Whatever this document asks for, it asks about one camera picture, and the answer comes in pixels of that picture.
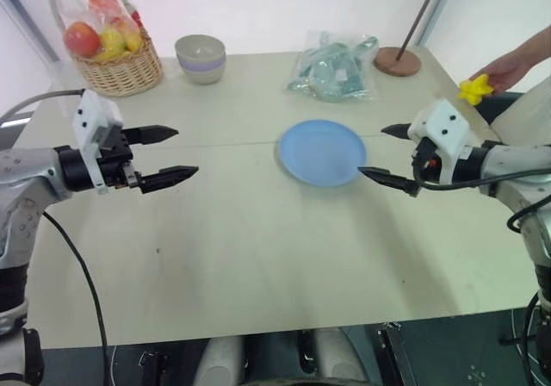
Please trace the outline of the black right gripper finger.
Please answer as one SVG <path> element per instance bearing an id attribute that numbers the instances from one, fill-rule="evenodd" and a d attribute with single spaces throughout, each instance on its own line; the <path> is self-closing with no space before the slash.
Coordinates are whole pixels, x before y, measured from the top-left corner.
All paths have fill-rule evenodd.
<path id="1" fill-rule="evenodd" d="M 410 135 L 408 134 L 410 123 L 397 123 L 386 126 L 381 129 L 383 134 L 393 136 L 401 140 L 410 140 Z"/>
<path id="2" fill-rule="evenodd" d="M 393 175 L 389 170 L 378 167 L 358 167 L 358 171 L 365 177 L 375 181 L 376 183 L 401 190 L 408 196 L 416 197 L 420 191 L 420 186 L 412 179 Z"/>

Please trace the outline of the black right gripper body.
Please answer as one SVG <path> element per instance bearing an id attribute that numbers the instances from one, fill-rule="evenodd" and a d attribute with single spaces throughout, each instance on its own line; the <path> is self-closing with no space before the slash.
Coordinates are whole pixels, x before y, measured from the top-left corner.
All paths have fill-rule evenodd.
<path id="1" fill-rule="evenodd" d="M 418 143 L 412 156 L 413 178 L 418 184 L 440 183 L 442 161 L 436 150 L 436 144 L 429 138 L 423 138 Z"/>

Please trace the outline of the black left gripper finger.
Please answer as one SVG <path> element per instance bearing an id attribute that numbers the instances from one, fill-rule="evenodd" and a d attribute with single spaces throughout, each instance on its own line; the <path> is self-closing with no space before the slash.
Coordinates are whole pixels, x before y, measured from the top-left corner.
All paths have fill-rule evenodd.
<path id="1" fill-rule="evenodd" d="M 150 145 L 168 140 L 178 135 L 179 132 L 174 128 L 161 125 L 150 125 L 138 128 L 125 128 L 123 135 L 126 137 L 129 145 L 140 144 Z"/>
<path id="2" fill-rule="evenodd" d="M 139 188 L 143 194 L 170 188 L 190 179 L 198 171 L 198 166 L 177 165 L 147 176 L 139 174 Z"/>

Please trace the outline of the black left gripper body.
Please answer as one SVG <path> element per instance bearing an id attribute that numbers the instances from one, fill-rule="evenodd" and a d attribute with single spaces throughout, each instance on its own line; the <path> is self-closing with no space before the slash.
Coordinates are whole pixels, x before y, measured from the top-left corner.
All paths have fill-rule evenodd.
<path id="1" fill-rule="evenodd" d="M 132 144 L 139 143 L 138 128 L 117 128 L 105 144 L 100 145 L 101 157 L 97 159 L 102 178 L 108 187 L 137 187 L 138 174 L 132 165 Z"/>

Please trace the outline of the person's bare hand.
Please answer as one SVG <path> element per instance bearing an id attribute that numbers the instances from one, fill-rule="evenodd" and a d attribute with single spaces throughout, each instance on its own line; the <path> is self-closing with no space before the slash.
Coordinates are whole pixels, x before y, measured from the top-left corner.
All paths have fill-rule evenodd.
<path id="1" fill-rule="evenodd" d="M 492 87 L 492 94 L 495 96 L 514 86 L 534 65 L 530 57 L 515 52 L 507 53 L 478 70 L 470 79 L 486 74 L 487 83 Z"/>

